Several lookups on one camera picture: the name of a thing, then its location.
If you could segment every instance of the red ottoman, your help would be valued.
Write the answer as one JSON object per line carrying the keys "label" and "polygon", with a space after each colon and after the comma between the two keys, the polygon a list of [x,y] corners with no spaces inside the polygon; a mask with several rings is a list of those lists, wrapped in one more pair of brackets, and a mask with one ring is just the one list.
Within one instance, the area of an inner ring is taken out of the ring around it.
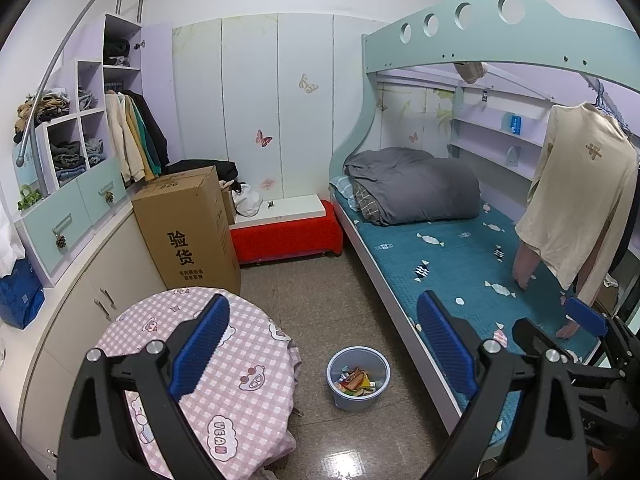
{"label": "red ottoman", "polygon": [[340,254],[342,229],[331,203],[322,200],[322,205],[326,215],[320,218],[232,229],[238,262],[268,262],[330,251]]}

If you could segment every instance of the cardboard box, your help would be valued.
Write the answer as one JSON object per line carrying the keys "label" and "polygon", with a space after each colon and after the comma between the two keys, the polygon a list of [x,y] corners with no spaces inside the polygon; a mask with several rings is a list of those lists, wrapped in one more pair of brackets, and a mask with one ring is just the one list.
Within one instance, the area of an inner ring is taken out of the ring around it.
{"label": "cardboard box", "polygon": [[162,176],[132,203],[167,288],[210,286],[240,293],[240,267],[215,167]]}
{"label": "cardboard box", "polygon": [[225,204],[226,221],[229,225],[236,223],[236,206],[234,205],[234,198],[231,196],[231,190],[229,188],[222,192],[222,202]]}

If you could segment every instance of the pillow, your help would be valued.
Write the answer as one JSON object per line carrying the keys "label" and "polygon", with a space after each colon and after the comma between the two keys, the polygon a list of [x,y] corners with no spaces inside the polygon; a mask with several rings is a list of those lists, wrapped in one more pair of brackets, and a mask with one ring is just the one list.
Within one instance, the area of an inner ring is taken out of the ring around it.
{"label": "pillow", "polygon": [[358,201],[356,197],[353,195],[353,183],[351,181],[350,176],[337,176],[332,178],[329,181],[329,184],[335,187],[338,193],[340,193],[347,202],[349,203],[349,207],[353,209],[355,212],[360,211],[360,206],[358,205]]}

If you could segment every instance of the round table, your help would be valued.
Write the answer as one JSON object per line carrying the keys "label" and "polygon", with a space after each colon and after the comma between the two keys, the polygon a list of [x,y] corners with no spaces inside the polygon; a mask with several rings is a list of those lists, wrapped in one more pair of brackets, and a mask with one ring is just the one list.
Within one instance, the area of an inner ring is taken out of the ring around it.
{"label": "round table", "polygon": [[[296,447],[287,420],[293,409],[300,353],[260,308],[226,290],[176,288],[120,314],[97,346],[108,356],[116,356],[138,352],[153,339],[166,340],[178,323],[196,317],[214,294],[223,294],[229,301],[229,326],[196,389],[179,404],[225,478],[248,480],[263,465]],[[172,478],[140,396],[126,392],[126,397],[149,467]]]}

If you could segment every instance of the gray blanket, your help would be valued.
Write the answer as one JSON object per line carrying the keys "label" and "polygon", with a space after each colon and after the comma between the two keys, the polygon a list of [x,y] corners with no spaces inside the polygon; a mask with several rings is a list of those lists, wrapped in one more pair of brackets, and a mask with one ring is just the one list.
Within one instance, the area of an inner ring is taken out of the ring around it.
{"label": "gray blanket", "polygon": [[376,200],[382,225],[475,218],[480,187],[458,158],[410,148],[355,153],[344,170]]}

